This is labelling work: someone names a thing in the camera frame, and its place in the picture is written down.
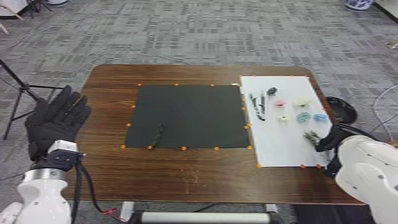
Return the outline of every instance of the cable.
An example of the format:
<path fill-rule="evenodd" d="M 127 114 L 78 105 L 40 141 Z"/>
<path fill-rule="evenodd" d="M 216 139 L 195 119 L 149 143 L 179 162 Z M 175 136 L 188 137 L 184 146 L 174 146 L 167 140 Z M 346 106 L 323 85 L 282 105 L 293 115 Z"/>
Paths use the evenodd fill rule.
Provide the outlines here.
<path fill-rule="evenodd" d="M 394 141 L 394 138 L 392 138 L 392 134 L 390 134 L 390 131 L 389 131 L 389 127 L 387 127 L 387 125 L 385 125 L 385 122 L 387 122 L 387 121 L 382 121 L 382 118 L 380 118 L 380 115 L 378 115 L 378 112 L 376 112 L 376 104 L 378 104 L 378 101 L 380 101 L 383 95 L 387 94 L 387 92 L 389 92 L 396 87 L 398 87 L 398 85 L 390 86 L 390 87 L 383 90 L 382 94 L 378 95 L 378 97 L 376 97 L 376 99 L 374 99 L 373 106 L 371 106 L 371 108 L 373 108 L 373 112 L 374 112 L 374 115 L 376 115 L 376 119 L 378 119 L 378 121 L 380 121 L 380 125 L 382 125 L 382 127 L 383 127 L 383 129 L 385 129 L 385 132 L 387 132 L 387 136 L 389 136 L 389 141 L 390 141 L 390 142 Z"/>
<path fill-rule="evenodd" d="M 90 178 L 90 173 L 81 165 L 81 171 L 83 171 L 83 176 L 87 179 L 87 183 L 88 183 L 88 191 L 90 191 L 90 201 L 92 201 L 92 205 L 95 207 L 95 210 L 101 214 L 108 215 L 111 217 L 111 219 L 119 222 L 119 223 L 126 223 L 124 220 L 120 220 L 120 218 L 117 218 L 111 213 L 115 212 L 115 209 L 108 209 L 106 211 L 101 209 L 99 205 L 97 205 L 97 200 L 95 200 L 95 189 L 94 189 L 94 183 L 92 183 L 92 178 Z"/>
<path fill-rule="evenodd" d="M 133 54 L 138 55 L 138 56 L 143 56 L 143 57 L 163 58 L 170 62 L 177 62 L 179 61 L 184 65 L 190 65 L 181 59 L 172 59 L 172 58 L 168 58 L 163 55 L 149 55 L 149 54 L 142 54 L 142 53 L 136 53 L 136 52 L 133 52 Z"/>
<path fill-rule="evenodd" d="M 5 177 L 5 178 L 1 178 L 0 181 L 5 181 L 5 180 L 8 180 L 8 179 L 19 177 L 23 174 L 24 174 L 24 172 L 19 173 L 19 174 L 15 174 L 15 175 L 12 175 L 12 176 L 8 176 L 8 177 Z"/>
<path fill-rule="evenodd" d="M 209 204 L 207 206 L 204 206 L 200 209 L 197 209 L 193 212 L 200 212 L 204 211 L 207 208 L 211 208 L 214 205 L 218 205 L 218 203 Z"/>
<path fill-rule="evenodd" d="M 74 221 L 76 221 L 78 205 L 79 205 L 79 197 L 81 197 L 81 162 L 79 161 L 74 165 L 74 171 L 76 171 L 76 184 L 74 184 L 72 209 L 71 209 L 71 224 L 74 224 Z"/>
<path fill-rule="evenodd" d="M 376 128 L 398 117 L 398 114 L 374 126 L 369 133 L 376 130 Z"/>
<path fill-rule="evenodd" d="M 28 38 L 28 35 L 24 35 L 24 37 L 14 42 L 14 44 L 10 44 L 8 47 L 5 47 L 3 49 L 0 49 L 0 52 L 8 50 L 12 47 L 15 47 L 15 45 L 23 42 L 23 40 Z"/>

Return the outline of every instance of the table leg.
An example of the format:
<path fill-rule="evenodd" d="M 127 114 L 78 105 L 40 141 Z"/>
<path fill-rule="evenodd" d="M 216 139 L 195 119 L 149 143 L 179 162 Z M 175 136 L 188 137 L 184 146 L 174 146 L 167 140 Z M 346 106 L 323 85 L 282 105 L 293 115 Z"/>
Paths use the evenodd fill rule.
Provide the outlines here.
<path fill-rule="evenodd" d="M 131 214 L 133 214 L 133 201 L 124 201 L 122 202 L 122 207 L 120 207 L 120 219 L 124 221 L 129 220 Z"/>
<path fill-rule="evenodd" d="M 264 211 L 277 213 L 277 205 L 275 204 L 264 204 Z"/>
<path fill-rule="evenodd" d="M 0 28 L 1 28 L 1 30 L 3 30 L 3 33 L 7 33 L 8 34 L 8 30 L 7 30 L 7 28 L 5 28 L 5 26 L 3 26 L 3 24 L 0 23 Z"/>

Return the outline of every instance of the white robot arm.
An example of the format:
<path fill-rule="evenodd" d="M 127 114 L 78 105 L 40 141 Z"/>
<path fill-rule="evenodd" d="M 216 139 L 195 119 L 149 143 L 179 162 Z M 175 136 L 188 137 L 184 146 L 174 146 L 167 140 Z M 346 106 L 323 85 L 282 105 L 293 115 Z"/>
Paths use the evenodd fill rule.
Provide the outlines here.
<path fill-rule="evenodd" d="M 362 135 L 342 140 L 335 182 L 369 205 L 376 224 L 398 222 L 398 150 Z"/>
<path fill-rule="evenodd" d="M 76 143 L 55 141 L 47 150 L 49 158 L 51 153 L 58 155 L 58 158 L 53 158 L 55 161 L 65 161 L 67 156 L 76 154 Z M 1 224 L 71 224 L 71 207 L 60 195 L 67 187 L 65 172 L 67 170 L 60 168 L 37 168 L 24 173 L 23 182 L 17 185 L 23 204 L 14 202 L 5 208 L 0 213 Z"/>

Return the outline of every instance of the black cloth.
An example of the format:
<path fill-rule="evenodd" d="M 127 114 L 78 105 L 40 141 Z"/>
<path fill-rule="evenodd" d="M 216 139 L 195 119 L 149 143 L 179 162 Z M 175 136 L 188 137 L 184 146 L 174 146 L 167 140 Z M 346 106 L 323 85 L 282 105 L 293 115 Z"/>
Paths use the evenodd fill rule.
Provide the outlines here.
<path fill-rule="evenodd" d="M 335 177 L 339 169 L 341 169 L 341 162 L 339 162 L 339 145 L 342 140 L 351 136 L 351 135 L 364 135 L 367 136 L 374 141 L 376 138 L 373 135 L 364 132 L 360 129 L 355 127 L 348 126 L 346 124 L 334 124 L 330 127 L 330 132 L 326 137 L 319 140 L 319 143 L 314 147 L 316 152 L 325 152 L 328 150 L 334 150 L 334 158 L 330 163 L 326 164 L 323 174 L 328 177 Z"/>
<path fill-rule="evenodd" d="M 87 98 L 65 86 L 51 103 L 37 99 L 33 114 L 26 118 L 28 154 L 37 161 L 47 154 L 47 148 L 56 140 L 74 142 L 78 130 L 90 114 L 85 106 Z"/>
<path fill-rule="evenodd" d="M 238 86 L 143 86 L 138 90 L 126 146 L 248 146 Z"/>
<path fill-rule="evenodd" d="M 335 121 L 342 124 L 351 124 L 357 120 L 357 111 L 353 106 L 337 97 L 326 97 L 326 103 L 332 108 Z"/>

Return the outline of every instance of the small toy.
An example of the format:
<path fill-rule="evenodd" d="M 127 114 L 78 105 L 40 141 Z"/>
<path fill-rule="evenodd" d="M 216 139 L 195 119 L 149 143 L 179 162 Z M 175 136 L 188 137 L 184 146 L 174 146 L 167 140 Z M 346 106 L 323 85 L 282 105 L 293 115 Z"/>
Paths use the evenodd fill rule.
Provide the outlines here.
<path fill-rule="evenodd" d="M 305 107 L 305 106 L 309 105 L 309 103 L 310 103 L 310 99 L 305 98 L 305 97 L 302 97 L 302 98 L 298 98 L 298 99 L 294 100 L 293 105 L 294 105 L 294 106 L 300 106 L 300 107 Z"/>
<path fill-rule="evenodd" d="M 310 114 L 307 112 L 302 112 L 298 115 L 296 115 L 296 121 L 298 123 L 303 123 L 310 120 Z"/>
<path fill-rule="evenodd" d="M 266 91 L 266 95 L 268 95 L 268 96 L 275 96 L 275 93 L 277 93 L 277 88 L 271 87 L 271 88 L 268 89 L 268 91 Z"/>
<path fill-rule="evenodd" d="M 284 108 L 284 104 L 287 104 L 287 102 L 284 100 L 277 100 L 273 103 L 275 107 L 278 107 L 278 108 Z"/>
<path fill-rule="evenodd" d="M 280 116 L 277 116 L 277 120 L 286 122 L 286 121 L 289 121 L 289 118 L 286 115 L 280 115 Z"/>
<path fill-rule="evenodd" d="M 326 122 L 326 115 L 325 114 L 314 114 L 314 121 Z"/>
<path fill-rule="evenodd" d="M 316 146 L 319 143 L 319 136 L 314 131 L 303 133 L 303 138 L 307 139 L 310 145 Z"/>

